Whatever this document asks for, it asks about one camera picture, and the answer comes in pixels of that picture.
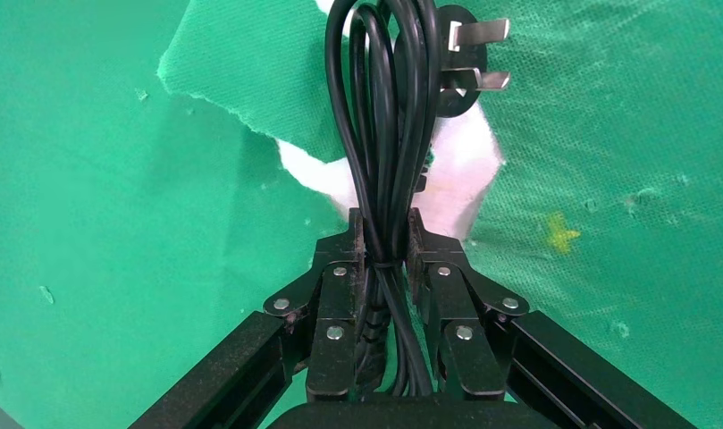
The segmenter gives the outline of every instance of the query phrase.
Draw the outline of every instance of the black power cord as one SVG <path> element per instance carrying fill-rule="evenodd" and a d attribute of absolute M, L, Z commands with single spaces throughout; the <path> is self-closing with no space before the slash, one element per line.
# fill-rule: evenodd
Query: black power cord
<path fill-rule="evenodd" d="M 391 393 L 426 396 L 433 387 L 408 313 L 402 261 L 408 210 L 432 139 L 441 89 L 438 12 L 433 0 L 380 0 L 356 9 L 349 41 L 349 106 L 342 74 L 342 27 L 356 1 L 335 0 L 324 49 L 332 109 L 374 269 L 372 281 L 366 282 L 365 307 L 386 305 L 394 322 L 398 370 Z M 391 16 L 399 27 L 396 50 L 402 50 L 407 65 L 405 94 L 396 84 L 388 31 Z M 365 320 L 366 311 L 362 309 L 360 320 Z"/>

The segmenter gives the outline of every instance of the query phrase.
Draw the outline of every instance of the silver screw head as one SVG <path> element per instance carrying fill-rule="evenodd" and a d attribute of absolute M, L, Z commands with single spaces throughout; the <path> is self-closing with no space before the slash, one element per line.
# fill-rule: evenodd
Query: silver screw head
<path fill-rule="evenodd" d="M 339 326 L 330 326 L 327 328 L 327 338 L 330 340 L 339 340 L 342 338 L 342 328 Z"/>
<path fill-rule="evenodd" d="M 472 328 L 468 326 L 459 326 L 456 328 L 456 336 L 459 337 L 461 340 L 469 341 L 472 339 L 472 336 L 474 335 L 474 331 L 472 331 Z"/>
<path fill-rule="evenodd" d="M 279 298 L 274 301 L 274 308 L 278 310 L 284 310 L 290 306 L 290 301 L 285 298 Z"/>
<path fill-rule="evenodd" d="M 512 310 L 519 308 L 519 301 L 513 299 L 513 298 L 504 298 L 503 299 L 503 306 L 505 308 L 510 308 Z"/>

